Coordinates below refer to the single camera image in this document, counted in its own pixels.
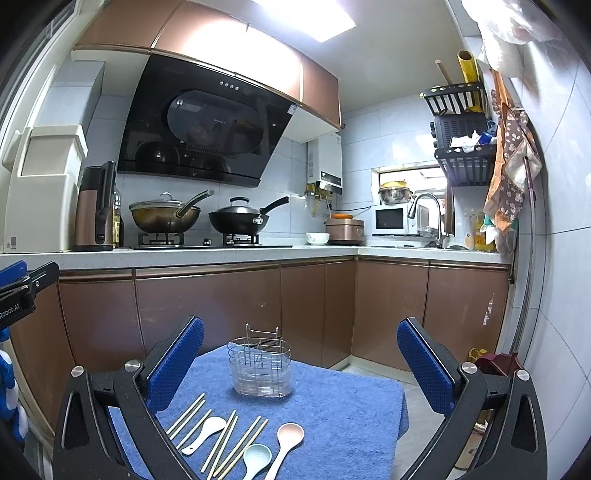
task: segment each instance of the range hood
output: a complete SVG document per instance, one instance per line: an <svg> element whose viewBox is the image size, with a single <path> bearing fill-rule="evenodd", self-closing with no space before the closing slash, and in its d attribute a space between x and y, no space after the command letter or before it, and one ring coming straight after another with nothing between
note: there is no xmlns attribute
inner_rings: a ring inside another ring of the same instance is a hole
<svg viewBox="0 0 591 480"><path fill-rule="evenodd" d="M236 76L150 55L118 171L256 187L296 105Z"/></svg>

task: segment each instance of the chopstick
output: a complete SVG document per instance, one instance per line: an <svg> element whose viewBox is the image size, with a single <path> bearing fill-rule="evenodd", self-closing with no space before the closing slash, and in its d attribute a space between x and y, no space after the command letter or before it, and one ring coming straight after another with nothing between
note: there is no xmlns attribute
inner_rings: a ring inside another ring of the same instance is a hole
<svg viewBox="0 0 591 480"><path fill-rule="evenodd" d="M240 448L240 445L242 445L242 443L244 442L244 440L246 440L246 437L248 437L251 434L252 429L256 426L256 424L258 423L258 421L260 419L261 419L261 416L259 415L256 418L256 420L253 422L253 424L250 426L250 428L246 431L246 433L244 434L244 436L240 439L240 442L238 442L238 444L232 449L232 451L230 452L230 454L224 459L224 461L219 466L219 468L216 470L216 472L213 474L213 476L218 476L219 475L219 473L222 471L222 469L230 461L230 459L232 458L232 456L238 451L238 449Z"/></svg>
<svg viewBox="0 0 591 480"><path fill-rule="evenodd" d="M241 450L241 452L238 454L238 456L232 461L232 463L230 463L230 465L228 466L228 468L226 468L224 470L224 473L221 474L219 476L219 478L217 480L223 480L224 477L230 472L230 470L232 470L232 468L234 467L234 465L236 465L236 463L238 462L238 460L240 460L242 458L242 455L244 455L244 451L246 451L246 449L248 447L250 447L250 445L252 445L252 442L254 442L256 440L256 437L259 436L259 434L262 432L263 428L265 428L265 425L267 425L267 423L269 423L269 419L266 419L261 426L259 427L259 429L256 431L256 433L252 436L252 438L246 443L246 445L244 446L244 448Z"/></svg>
<svg viewBox="0 0 591 480"><path fill-rule="evenodd" d="M178 450L179 448L181 448L181 445L182 445L183 443L185 443L187 440L189 440L189 438L191 438L191 435L192 435L193 433L195 433L195 431L196 431L196 430L197 430L197 429L198 429L198 428L201 426L201 424L202 424L202 423L205 421L205 419L206 419L207 417L209 417L209 414L210 414L211 412L212 412L212 409L211 409L211 408L210 408L210 409L209 409L207 412L205 412L205 415L199 419L199 421L197 422L197 424L196 424L196 425L195 425L195 426L194 426L194 427L193 427L193 428L192 428L192 429L189 431L189 433L188 433L188 434L186 434L186 435L185 435L185 438L184 438L184 439L182 439L182 440L181 440L181 442L180 442L180 443L177 445L177 450Z"/></svg>
<svg viewBox="0 0 591 480"><path fill-rule="evenodd" d="M178 427L178 429L176 429L176 431L168 438L173 440L181 432L181 430L183 428L185 428L185 425L191 421L191 419L195 416L195 414L199 411L199 409L201 407L203 407L204 403L205 403L205 400L202 400L201 402L199 402L199 405L197 405L197 407L195 407L195 410L193 410L191 412L191 414L182 422L182 424Z"/></svg>
<svg viewBox="0 0 591 480"><path fill-rule="evenodd" d="M172 426L166 430L166 435L170 435L174 429L176 428L176 426L181 423L183 421L183 419L189 414L189 412L195 407L195 405L197 405L199 403L199 401L205 396L205 393L202 393L201 395L199 395L197 397L197 400L195 400L193 403L191 403L191 406L184 411L184 413L178 418L177 421L175 421Z"/></svg>
<svg viewBox="0 0 591 480"><path fill-rule="evenodd" d="M234 427L236 426L237 421L238 421L238 415L234 417L234 421L232 422L232 426L230 427L230 430L228 430L228 435L226 436L224 442L222 443L222 448L220 448L220 451L217 453L216 459L212 465L212 469L209 471L209 475L207 476L207 480L212 480L213 473L217 467L217 463L220 461L220 457L222 456L222 452L223 452L224 448L226 448L226 445L228 444L228 440L230 439L230 436L232 435L232 431L234 430Z"/></svg>
<svg viewBox="0 0 591 480"><path fill-rule="evenodd" d="M205 463L203 464L203 467L201 468L201 473L205 473L205 470L207 469L209 462L212 460L213 455L216 453L217 447L219 447L220 443L222 442L224 434L228 431L228 427L230 426L230 423L232 422L232 419L234 418L235 414L236 414L236 410L234 410L230 414L230 418L226 422L226 426L223 428L220 436L217 439L216 444L213 446L212 452L209 454L209 456L207 457L207 460L205 460Z"/></svg>

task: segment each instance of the gas stove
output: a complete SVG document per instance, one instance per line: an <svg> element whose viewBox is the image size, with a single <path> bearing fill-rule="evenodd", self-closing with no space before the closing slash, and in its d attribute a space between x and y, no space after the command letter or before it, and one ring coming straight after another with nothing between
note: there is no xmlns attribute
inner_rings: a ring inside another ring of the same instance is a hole
<svg viewBox="0 0 591 480"><path fill-rule="evenodd" d="M223 235L222 243L214 244L209 238L201 245L185 244L184 233L138 234L138 246L134 250L192 250L201 248L290 248L291 245L261 245L258 235Z"/></svg>

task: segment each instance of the white countertop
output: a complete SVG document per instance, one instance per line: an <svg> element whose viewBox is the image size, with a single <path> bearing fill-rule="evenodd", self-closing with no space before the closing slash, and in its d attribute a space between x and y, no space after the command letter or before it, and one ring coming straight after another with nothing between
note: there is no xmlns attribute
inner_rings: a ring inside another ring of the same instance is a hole
<svg viewBox="0 0 591 480"><path fill-rule="evenodd" d="M291 248L202 248L184 250L132 250L118 248L111 252L65 252L52 254L2 254L0 269L24 260L29 270L50 261L61 270L102 270L116 268L179 267L182 265L213 265L242 262L282 261L327 257L414 258L453 262L509 264L510 258L496 253L435 248L313 247L293 245Z"/></svg>

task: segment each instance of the ceramic spoon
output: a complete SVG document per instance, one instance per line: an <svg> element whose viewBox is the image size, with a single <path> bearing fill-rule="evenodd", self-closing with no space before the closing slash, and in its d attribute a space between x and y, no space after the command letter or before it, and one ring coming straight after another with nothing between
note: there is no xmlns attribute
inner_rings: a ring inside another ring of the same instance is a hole
<svg viewBox="0 0 591 480"><path fill-rule="evenodd" d="M265 480L275 480L279 467L287 454L293 447L299 445L303 439L304 429L297 423L286 423L279 427L279 430L277 430L277 440L279 440L280 446L279 454L275 458L271 468L269 468Z"/></svg>
<svg viewBox="0 0 591 480"><path fill-rule="evenodd" d="M201 428L201 433L197 439L188 447L185 447L181 450L185 455L191 455L195 452L202 444L207 440L211 435L217 433L224 429L226 426L226 420L221 417L209 417L203 427Z"/></svg>
<svg viewBox="0 0 591 480"><path fill-rule="evenodd" d="M244 480L252 480L257 473L263 470L273 457L269 447L256 443L244 450L244 464L246 465L246 476Z"/></svg>

